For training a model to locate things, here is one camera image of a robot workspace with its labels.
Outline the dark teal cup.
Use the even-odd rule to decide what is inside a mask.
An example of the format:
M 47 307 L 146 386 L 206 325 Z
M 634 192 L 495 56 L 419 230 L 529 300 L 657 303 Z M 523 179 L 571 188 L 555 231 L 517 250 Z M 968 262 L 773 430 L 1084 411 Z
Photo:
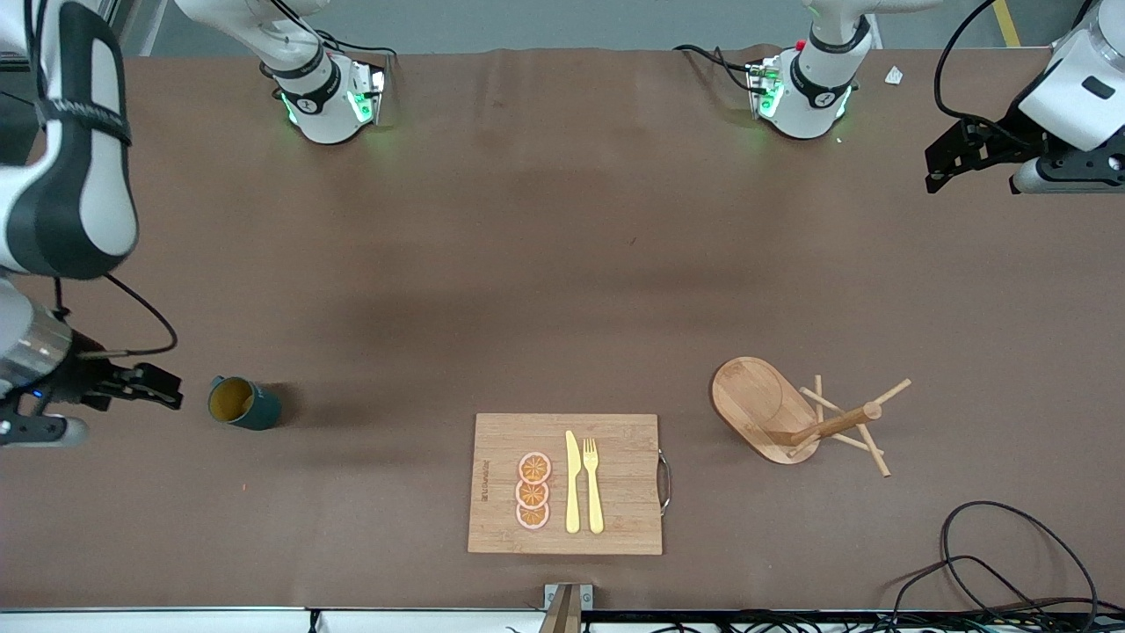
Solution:
M 207 408 L 213 421 L 242 429 L 273 429 L 279 424 L 282 403 L 277 394 L 236 376 L 215 376 Z

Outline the wooden mug tree stand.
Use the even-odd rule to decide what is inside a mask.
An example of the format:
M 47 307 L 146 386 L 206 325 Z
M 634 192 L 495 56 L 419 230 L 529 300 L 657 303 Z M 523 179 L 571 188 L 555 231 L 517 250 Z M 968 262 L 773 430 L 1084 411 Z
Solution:
M 778 465 L 798 465 L 825 441 L 858 447 L 872 458 L 881 477 L 891 477 L 884 452 L 868 425 L 883 416 L 884 405 L 912 385 L 904 378 L 886 392 L 852 409 L 824 396 L 824 378 L 813 388 L 796 388 L 762 358 L 732 358 L 718 369 L 710 396 L 718 416 L 757 454 Z

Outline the brown table cloth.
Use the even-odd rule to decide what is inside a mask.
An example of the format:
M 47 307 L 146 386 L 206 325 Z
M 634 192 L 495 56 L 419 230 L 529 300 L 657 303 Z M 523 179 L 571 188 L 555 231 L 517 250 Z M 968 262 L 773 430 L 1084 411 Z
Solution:
M 1125 195 L 925 191 L 937 54 L 872 53 L 832 136 L 782 139 L 670 52 L 405 55 L 397 123 L 292 130 L 256 61 L 132 58 L 136 252 L 184 408 L 0 450 L 0 608 L 888 608 L 962 501 L 1058 532 L 1125 607 Z M 889 85 L 889 67 L 904 73 Z M 722 421 L 762 358 L 852 409 L 891 477 Z M 277 394 L 213 421 L 215 376 Z M 475 415 L 650 413 L 662 557 L 467 550 Z M 242 483 L 248 489 L 242 491 Z

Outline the yellow plastic knife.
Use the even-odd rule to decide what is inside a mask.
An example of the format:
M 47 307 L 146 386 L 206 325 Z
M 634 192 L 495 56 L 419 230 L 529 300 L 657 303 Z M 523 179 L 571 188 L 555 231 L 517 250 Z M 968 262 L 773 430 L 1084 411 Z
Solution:
M 580 509 L 577 480 L 578 476 L 582 473 L 583 461 L 577 438 L 572 429 L 566 429 L 565 442 L 567 450 L 567 501 L 565 528 L 568 534 L 575 534 L 580 530 Z

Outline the yellow plastic fork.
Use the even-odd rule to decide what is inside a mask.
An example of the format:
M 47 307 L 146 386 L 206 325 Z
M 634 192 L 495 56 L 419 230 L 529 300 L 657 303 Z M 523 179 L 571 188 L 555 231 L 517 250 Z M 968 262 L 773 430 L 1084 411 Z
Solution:
M 595 535 L 606 530 L 601 491 L 598 491 L 598 446 L 595 438 L 583 438 L 582 461 L 587 474 L 588 485 L 588 528 Z

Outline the bamboo cutting board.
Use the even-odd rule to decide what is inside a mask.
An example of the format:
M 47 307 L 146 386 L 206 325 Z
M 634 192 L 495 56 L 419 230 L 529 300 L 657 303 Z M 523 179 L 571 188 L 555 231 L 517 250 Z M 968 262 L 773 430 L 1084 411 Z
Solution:
M 598 491 L 604 532 L 588 527 L 588 485 L 583 465 L 577 489 L 580 530 L 565 528 L 567 501 L 566 429 L 578 447 L 598 446 Z M 515 518 L 518 463 L 529 452 L 552 461 L 550 521 L 524 530 Z M 659 557 L 663 501 L 657 483 L 659 442 L 655 414 L 479 413 L 475 417 L 468 550 L 514 557 Z

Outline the aluminium frame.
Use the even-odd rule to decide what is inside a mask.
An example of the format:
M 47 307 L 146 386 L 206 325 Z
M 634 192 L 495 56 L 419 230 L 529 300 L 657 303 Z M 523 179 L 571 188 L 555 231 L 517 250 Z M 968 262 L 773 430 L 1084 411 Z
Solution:
M 98 0 L 125 55 L 148 57 L 156 47 L 158 31 L 170 0 Z

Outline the aluminium profile post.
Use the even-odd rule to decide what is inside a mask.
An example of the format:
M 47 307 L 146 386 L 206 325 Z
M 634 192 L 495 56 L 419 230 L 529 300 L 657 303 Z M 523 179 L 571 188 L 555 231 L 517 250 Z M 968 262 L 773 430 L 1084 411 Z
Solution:
M 584 615 L 594 609 L 594 585 L 544 585 L 543 609 L 538 633 L 584 633 Z

